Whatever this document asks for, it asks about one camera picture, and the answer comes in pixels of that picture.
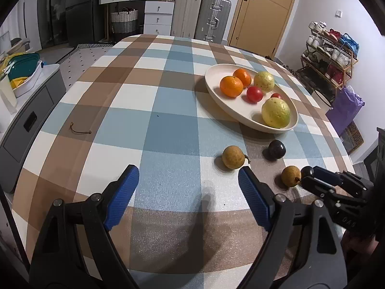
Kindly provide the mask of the person right hand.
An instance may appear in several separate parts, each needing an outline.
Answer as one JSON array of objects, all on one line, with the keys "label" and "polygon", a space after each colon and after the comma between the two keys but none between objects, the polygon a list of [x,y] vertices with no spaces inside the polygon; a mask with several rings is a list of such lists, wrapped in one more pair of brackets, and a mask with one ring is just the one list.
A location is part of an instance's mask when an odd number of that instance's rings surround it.
[{"label": "person right hand", "polygon": [[354,277],[354,275],[364,267],[377,245],[378,241],[374,236],[363,238],[356,236],[348,230],[345,231],[341,239],[341,247],[345,258],[348,278]]}]

